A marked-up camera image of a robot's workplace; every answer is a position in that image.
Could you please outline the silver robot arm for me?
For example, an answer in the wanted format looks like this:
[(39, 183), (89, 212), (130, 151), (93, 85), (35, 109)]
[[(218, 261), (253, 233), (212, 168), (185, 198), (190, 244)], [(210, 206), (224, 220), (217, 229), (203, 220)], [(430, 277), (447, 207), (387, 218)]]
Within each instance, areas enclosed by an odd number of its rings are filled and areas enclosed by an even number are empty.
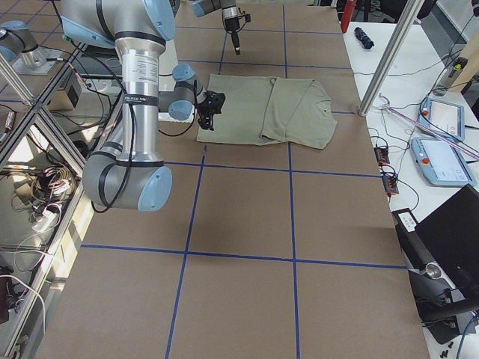
[(159, 60), (175, 36), (169, 1), (63, 1), (61, 18), (68, 37), (114, 49), (122, 66), (122, 121), (86, 162), (86, 195), (104, 209), (161, 209), (172, 173), (158, 150), (159, 112), (187, 120), (196, 111), (200, 127), (211, 130), (225, 95), (204, 90), (187, 64), (173, 68), (172, 91), (159, 89)]
[(192, 9), (196, 17), (206, 16), (220, 10), (222, 13), (222, 25), (231, 41), (236, 55), (240, 55), (239, 33), (247, 23), (251, 22), (251, 14), (241, 11), (234, 0), (200, 0), (192, 3)]

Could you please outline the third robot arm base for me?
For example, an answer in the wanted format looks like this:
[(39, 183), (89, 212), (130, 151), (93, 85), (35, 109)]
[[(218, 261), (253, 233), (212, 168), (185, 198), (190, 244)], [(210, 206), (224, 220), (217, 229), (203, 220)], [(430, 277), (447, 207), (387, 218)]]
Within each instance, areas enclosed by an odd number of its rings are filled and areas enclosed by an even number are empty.
[(22, 75), (46, 76), (56, 62), (63, 60), (63, 52), (43, 49), (28, 26), (19, 20), (1, 24), (1, 55)]

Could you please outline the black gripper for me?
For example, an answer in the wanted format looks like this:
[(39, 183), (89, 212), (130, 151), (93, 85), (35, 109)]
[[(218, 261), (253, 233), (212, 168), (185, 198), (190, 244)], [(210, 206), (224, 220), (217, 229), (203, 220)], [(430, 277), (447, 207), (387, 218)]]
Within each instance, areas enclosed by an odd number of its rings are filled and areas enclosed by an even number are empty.
[(212, 90), (204, 91), (204, 99), (198, 104), (198, 125), (202, 129), (214, 130), (213, 116), (221, 114), (226, 96), (224, 93), (217, 93)]
[[(243, 25), (240, 25), (240, 20), (243, 19)], [(234, 16), (231, 18), (223, 19), (223, 26), (227, 33), (231, 34), (232, 43), (236, 55), (240, 55), (240, 39), (238, 32), (244, 27), (246, 23), (251, 22), (251, 15), (244, 14), (240, 16)]]

